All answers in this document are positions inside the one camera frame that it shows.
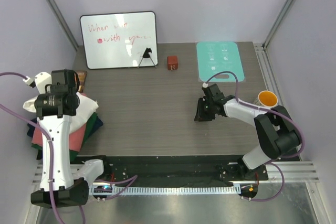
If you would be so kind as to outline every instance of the whiteboard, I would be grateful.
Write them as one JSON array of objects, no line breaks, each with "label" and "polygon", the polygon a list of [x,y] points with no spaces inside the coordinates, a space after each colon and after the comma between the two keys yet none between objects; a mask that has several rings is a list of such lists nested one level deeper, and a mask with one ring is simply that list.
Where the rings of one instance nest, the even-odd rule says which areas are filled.
[{"label": "whiteboard", "polygon": [[[158,64],[153,12],[83,15],[80,26],[89,69],[138,67],[146,48]],[[140,67],[154,67],[151,59]]]}]

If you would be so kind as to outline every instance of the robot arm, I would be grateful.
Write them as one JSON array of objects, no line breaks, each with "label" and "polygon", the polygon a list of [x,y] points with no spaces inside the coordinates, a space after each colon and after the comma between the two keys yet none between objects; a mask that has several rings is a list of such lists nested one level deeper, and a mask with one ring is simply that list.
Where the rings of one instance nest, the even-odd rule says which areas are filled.
[{"label": "robot arm", "polygon": [[36,114],[40,126],[50,134],[53,142],[53,155],[48,140],[43,135],[43,174],[40,190],[31,194],[31,203],[50,208],[49,173],[53,164],[53,191],[57,207],[84,205],[89,196],[89,187],[103,173],[111,174],[109,164],[103,158],[85,162],[83,167],[72,176],[69,158],[69,133],[71,117],[76,115],[79,99],[76,95],[78,76],[72,70],[40,73],[35,77],[41,93],[36,101]]},{"label": "robot arm", "polygon": [[[218,114],[239,119],[256,128],[259,145],[238,161],[243,166],[243,173],[277,159],[301,144],[301,137],[294,126],[283,118],[262,111],[254,104],[236,100],[232,95],[225,97],[216,84],[202,89],[205,96],[198,100],[195,121],[211,121]],[[276,106],[272,110],[290,118],[283,106]]]}]

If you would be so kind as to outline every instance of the wooden table surface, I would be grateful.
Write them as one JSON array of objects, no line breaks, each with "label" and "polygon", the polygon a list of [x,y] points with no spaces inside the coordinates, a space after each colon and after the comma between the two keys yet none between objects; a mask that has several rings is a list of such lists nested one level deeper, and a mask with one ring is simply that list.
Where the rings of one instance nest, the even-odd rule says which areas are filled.
[{"label": "wooden table surface", "polygon": [[[253,102],[264,80],[252,42],[238,42],[245,81],[239,98]],[[237,119],[219,116],[194,122],[198,79],[196,44],[159,44],[157,68],[89,70],[79,47],[73,69],[87,70],[84,92],[97,100],[104,122],[80,155],[159,156],[246,154],[258,144],[255,129]],[[178,70],[168,71],[166,57],[178,56]],[[218,83],[224,95],[234,83]]]}]

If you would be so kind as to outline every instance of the small black stand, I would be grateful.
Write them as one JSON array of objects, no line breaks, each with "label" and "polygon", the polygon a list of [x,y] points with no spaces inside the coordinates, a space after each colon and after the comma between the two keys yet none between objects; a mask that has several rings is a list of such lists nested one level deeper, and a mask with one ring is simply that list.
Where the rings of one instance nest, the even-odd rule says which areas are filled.
[{"label": "small black stand", "polygon": [[152,60],[151,55],[149,54],[149,53],[151,53],[151,52],[152,52],[152,49],[151,49],[151,48],[146,48],[145,52],[144,52],[143,55],[142,55],[141,61],[140,61],[139,65],[138,65],[138,68],[140,67],[140,64],[141,64],[141,62],[142,62],[143,59],[151,59],[151,61],[153,62],[153,65],[154,65],[155,68],[156,68],[155,63],[154,63],[154,61]]}]

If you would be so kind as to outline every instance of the small red object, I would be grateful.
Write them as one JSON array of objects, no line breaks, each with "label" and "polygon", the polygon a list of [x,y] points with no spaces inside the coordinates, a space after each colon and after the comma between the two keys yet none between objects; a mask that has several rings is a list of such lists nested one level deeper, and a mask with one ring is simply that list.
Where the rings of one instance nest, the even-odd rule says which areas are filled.
[{"label": "small red object", "polygon": [[177,60],[177,56],[168,56],[167,57],[167,68],[168,70],[176,70],[179,67],[179,61]]}]

